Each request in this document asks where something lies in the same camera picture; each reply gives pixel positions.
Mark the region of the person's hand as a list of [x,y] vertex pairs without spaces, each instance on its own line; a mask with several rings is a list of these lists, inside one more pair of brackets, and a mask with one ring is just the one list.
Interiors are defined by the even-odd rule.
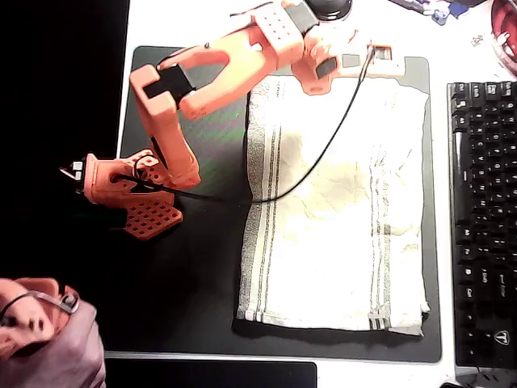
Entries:
[[53,278],[1,279],[1,359],[26,356],[51,342],[80,303]]

